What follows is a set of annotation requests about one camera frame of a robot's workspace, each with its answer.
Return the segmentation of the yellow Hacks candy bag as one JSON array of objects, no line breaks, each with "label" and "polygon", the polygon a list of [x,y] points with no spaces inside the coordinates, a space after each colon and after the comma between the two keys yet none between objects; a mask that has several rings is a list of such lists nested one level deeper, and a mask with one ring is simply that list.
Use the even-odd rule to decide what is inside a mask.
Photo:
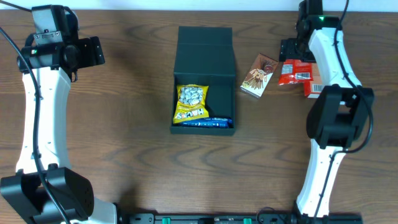
[{"label": "yellow Hacks candy bag", "polygon": [[208,118],[205,101],[209,86],[177,85],[177,105],[173,124]]}]

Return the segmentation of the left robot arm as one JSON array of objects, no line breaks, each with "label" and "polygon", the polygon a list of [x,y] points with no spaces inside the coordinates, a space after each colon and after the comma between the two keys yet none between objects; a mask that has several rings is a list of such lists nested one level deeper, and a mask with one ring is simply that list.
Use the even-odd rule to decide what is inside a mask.
[{"label": "left robot arm", "polygon": [[94,196],[71,168],[67,101],[77,70],[104,63],[97,37],[37,39],[17,50],[25,88],[25,123],[16,172],[1,179],[1,195],[27,223],[117,223],[115,204]]}]

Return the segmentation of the blue Oreo cookie pack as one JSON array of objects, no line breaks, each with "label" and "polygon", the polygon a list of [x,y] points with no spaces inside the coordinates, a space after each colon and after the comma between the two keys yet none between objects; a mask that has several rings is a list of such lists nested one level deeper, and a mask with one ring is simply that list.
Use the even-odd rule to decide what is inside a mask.
[{"label": "blue Oreo cookie pack", "polygon": [[179,126],[199,128],[230,128],[233,120],[229,118],[200,118],[178,123]]}]

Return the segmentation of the black gift box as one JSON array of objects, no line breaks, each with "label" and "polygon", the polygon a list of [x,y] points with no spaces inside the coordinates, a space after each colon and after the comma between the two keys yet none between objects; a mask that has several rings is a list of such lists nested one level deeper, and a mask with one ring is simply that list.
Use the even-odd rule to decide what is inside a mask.
[{"label": "black gift box", "polygon": [[177,105],[178,85],[207,86],[205,108],[211,118],[228,118],[228,128],[187,127],[171,124],[172,134],[232,136],[236,126],[236,63],[230,27],[178,28],[174,64],[172,111]]}]

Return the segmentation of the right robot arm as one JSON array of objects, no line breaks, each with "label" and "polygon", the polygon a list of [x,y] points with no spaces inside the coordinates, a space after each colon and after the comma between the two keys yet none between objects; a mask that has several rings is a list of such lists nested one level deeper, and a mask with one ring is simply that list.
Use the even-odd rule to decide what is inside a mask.
[{"label": "right robot arm", "polygon": [[343,158],[362,150],[369,141],[365,139],[356,149],[351,147],[365,124],[373,127],[374,92],[362,86],[351,68],[340,18],[319,14],[300,16],[296,31],[296,38],[281,42],[280,60],[315,63],[323,89],[307,116],[311,155],[295,207],[301,222],[325,223]]}]

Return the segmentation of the brown Pocky box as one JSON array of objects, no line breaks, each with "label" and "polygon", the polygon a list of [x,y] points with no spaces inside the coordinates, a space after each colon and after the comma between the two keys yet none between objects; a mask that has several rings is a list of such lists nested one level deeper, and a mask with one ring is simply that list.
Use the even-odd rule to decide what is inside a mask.
[{"label": "brown Pocky box", "polygon": [[256,98],[260,98],[277,66],[278,61],[263,54],[258,54],[243,80],[240,89]]}]

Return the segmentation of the red cardboard snack box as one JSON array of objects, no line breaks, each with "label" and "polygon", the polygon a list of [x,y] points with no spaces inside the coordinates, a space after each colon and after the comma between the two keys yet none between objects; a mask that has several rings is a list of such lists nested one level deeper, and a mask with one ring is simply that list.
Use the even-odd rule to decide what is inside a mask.
[{"label": "red cardboard snack box", "polygon": [[312,77],[312,81],[308,81],[303,84],[304,95],[307,98],[318,98],[323,90],[323,83],[320,77],[318,65],[315,63],[312,64]]}]

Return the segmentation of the red snack bag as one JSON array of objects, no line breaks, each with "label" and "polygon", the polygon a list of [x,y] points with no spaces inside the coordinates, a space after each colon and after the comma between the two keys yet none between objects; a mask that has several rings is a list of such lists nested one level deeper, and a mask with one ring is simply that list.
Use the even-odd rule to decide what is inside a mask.
[{"label": "red snack bag", "polygon": [[288,59],[283,63],[279,85],[290,85],[313,81],[312,63]]}]

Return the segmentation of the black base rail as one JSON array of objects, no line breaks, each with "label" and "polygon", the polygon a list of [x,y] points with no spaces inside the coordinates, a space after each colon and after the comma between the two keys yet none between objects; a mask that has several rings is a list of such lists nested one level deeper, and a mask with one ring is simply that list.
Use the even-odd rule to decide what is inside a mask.
[{"label": "black base rail", "polygon": [[154,213],[128,214],[118,210],[117,222],[122,224],[363,224],[360,215],[340,214],[313,218],[293,212],[281,212],[266,207],[255,215],[156,215]]}]

